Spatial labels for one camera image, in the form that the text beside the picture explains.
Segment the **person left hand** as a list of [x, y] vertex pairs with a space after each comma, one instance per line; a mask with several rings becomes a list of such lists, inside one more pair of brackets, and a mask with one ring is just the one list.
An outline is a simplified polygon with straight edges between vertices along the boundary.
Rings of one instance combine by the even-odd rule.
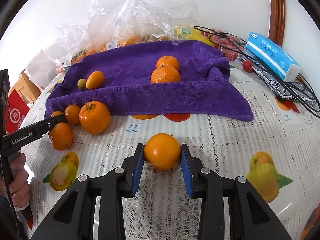
[[24, 168], [25, 161], [24, 153], [19, 152], [10, 164], [10, 167], [16, 171], [16, 175], [14, 181], [9, 185], [9, 192], [14, 206], [19, 208], [25, 207], [30, 200], [29, 174]]

